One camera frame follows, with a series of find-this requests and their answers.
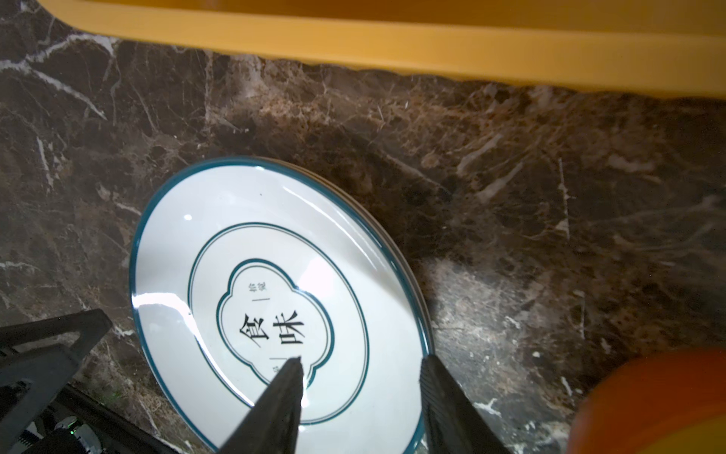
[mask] countertop surface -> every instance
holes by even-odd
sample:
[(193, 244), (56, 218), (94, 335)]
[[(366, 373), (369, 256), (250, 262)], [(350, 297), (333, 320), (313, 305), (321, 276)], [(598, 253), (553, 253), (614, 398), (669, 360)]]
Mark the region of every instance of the countertop surface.
[(204, 453), (128, 295), (139, 216), (206, 158), (303, 166), (408, 259), (439, 357), (516, 454), (629, 358), (726, 343), (726, 104), (229, 57), (0, 7), (0, 324), (102, 308), (76, 386)]

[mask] orange object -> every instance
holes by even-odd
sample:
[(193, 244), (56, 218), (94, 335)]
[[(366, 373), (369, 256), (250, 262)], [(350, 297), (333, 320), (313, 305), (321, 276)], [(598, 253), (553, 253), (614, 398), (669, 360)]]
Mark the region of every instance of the orange object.
[(717, 434), (720, 430), (714, 427), (726, 425), (726, 418), (719, 418), (723, 415), (725, 350), (644, 357), (616, 370), (583, 401), (572, 425), (567, 454), (641, 453), (689, 427), (700, 425), (710, 428), (709, 434)]

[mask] plate logo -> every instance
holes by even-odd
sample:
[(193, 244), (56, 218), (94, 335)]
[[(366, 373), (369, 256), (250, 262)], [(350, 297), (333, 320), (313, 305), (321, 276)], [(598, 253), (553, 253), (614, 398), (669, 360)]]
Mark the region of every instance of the plate logo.
[(245, 405), (292, 357), (305, 374), (301, 424), (329, 421), (360, 394), (370, 353), (361, 304), (297, 232), (261, 222), (218, 231), (197, 254), (187, 294), (207, 364)]
[(263, 259), (245, 260), (232, 270), (217, 324), (227, 347), (265, 384), (288, 358), (300, 357), (310, 386), (335, 345), (333, 323), (315, 296)]

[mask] yellow tray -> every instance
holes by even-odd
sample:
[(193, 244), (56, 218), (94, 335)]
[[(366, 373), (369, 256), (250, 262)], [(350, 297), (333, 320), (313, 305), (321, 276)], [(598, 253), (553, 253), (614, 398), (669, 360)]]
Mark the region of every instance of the yellow tray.
[(40, 0), (81, 30), (228, 54), (726, 98), (723, 0)]

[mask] ceramic plate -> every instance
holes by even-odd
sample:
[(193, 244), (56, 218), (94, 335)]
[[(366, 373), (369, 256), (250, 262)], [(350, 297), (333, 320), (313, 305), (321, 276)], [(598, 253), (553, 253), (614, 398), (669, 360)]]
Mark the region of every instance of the ceramic plate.
[(185, 169), (142, 215), (130, 286), (156, 379), (213, 449), (289, 357), (297, 453), (416, 448), (423, 298), (380, 225), (320, 177), (261, 158)]

